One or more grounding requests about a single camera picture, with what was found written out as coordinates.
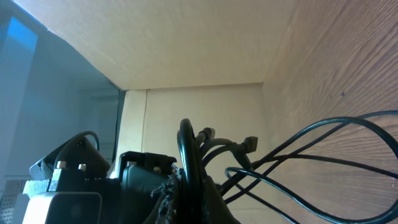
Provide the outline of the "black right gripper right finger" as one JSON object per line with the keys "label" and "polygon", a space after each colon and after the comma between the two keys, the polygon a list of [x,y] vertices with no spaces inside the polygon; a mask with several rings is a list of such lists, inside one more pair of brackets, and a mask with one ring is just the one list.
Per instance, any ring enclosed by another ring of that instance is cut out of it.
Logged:
{"label": "black right gripper right finger", "polygon": [[203,190],[203,223],[240,224],[240,222],[233,217],[223,198],[219,194],[213,179],[209,175],[204,178]]}

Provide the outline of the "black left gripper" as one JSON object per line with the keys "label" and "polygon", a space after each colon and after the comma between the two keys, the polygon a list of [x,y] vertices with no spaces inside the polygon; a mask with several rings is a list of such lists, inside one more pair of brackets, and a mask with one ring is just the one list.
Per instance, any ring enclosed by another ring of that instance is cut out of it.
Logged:
{"label": "black left gripper", "polygon": [[91,178],[89,167],[57,168],[49,192],[94,192],[101,195],[99,223],[144,223],[158,196],[153,190],[166,183],[176,158],[153,153],[125,152],[117,178]]}

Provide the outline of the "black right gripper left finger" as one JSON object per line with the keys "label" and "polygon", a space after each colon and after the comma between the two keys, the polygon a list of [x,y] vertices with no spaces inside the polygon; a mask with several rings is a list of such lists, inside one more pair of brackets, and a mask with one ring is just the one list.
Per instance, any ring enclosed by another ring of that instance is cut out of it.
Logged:
{"label": "black right gripper left finger", "polygon": [[166,183],[153,190],[151,197],[158,196],[152,211],[146,218],[146,224],[176,224],[178,223],[178,200],[182,169],[174,168]]}

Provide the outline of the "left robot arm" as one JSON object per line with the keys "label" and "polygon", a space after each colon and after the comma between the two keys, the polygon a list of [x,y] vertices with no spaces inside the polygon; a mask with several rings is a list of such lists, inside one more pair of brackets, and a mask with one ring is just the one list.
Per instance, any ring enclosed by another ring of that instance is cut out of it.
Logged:
{"label": "left robot arm", "polygon": [[155,223],[176,158],[125,152],[117,174],[85,136],[71,138],[29,169],[24,223]]}

